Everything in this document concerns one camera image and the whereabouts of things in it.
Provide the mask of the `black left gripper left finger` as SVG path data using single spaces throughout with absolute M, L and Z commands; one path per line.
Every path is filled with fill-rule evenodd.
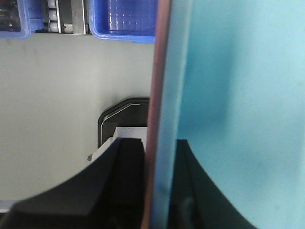
M 118 138 L 84 170 L 15 203 L 3 229 L 139 229 L 144 210 L 140 139 Z

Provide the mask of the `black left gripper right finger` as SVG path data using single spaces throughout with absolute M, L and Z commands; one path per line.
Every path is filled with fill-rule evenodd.
M 187 140 L 177 140 L 169 229 L 253 229 L 207 175 Z

